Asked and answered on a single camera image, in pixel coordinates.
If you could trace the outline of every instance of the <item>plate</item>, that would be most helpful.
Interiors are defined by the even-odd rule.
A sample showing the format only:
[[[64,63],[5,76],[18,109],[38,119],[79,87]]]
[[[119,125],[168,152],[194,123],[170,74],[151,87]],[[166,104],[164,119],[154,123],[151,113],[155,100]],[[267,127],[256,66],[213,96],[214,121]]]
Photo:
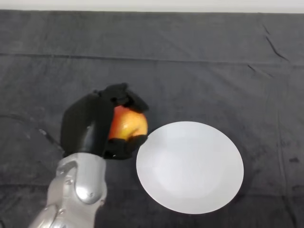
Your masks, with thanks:
[[[197,122],[170,123],[152,132],[138,151],[136,169],[155,201],[187,214],[225,206],[244,177],[243,161],[233,142]]]

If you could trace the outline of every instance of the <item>white wall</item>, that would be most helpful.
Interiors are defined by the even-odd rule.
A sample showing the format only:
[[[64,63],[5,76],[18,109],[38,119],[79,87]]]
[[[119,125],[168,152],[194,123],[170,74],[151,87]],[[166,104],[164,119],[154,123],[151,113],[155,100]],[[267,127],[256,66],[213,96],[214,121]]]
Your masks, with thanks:
[[[304,0],[0,0],[0,9],[304,13]]]

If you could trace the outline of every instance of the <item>apple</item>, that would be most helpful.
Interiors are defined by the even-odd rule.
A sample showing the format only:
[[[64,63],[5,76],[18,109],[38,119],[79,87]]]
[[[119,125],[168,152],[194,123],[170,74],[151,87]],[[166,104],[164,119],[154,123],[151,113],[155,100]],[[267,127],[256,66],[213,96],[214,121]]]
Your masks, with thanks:
[[[128,140],[133,136],[147,133],[148,122],[144,114],[123,106],[115,107],[109,139]]]

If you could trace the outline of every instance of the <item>gray cloth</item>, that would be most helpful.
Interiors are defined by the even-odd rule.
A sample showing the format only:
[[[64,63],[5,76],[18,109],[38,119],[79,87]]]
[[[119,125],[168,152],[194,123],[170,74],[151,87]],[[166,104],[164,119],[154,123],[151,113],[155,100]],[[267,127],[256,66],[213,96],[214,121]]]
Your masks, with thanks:
[[[96,227],[304,227],[304,15],[0,11],[0,220],[26,227],[45,205],[64,110],[127,82],[150,131],[197,121],[239,149],[239,194],[208,214],[164,208],[144,191],[136,154],[108,161]]]

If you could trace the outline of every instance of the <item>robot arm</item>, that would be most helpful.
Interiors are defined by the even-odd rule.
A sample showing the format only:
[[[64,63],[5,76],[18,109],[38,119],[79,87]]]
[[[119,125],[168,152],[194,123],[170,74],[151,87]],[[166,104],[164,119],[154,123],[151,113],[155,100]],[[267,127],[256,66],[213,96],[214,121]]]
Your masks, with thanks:
[[[62,159],[47,194],[47,205],[29,228],[93,228],[105,203],[105,160],[89,153]]]
[[[95,91],[64,113],[60,144],[65,151],[47,194],[47,205],[29,228],[93,228],[96,211],[105,203],[105,159],[126,159],[147,139],[108,140],[114,108],[123,105],[137,112],[147,104],[126,84]]]

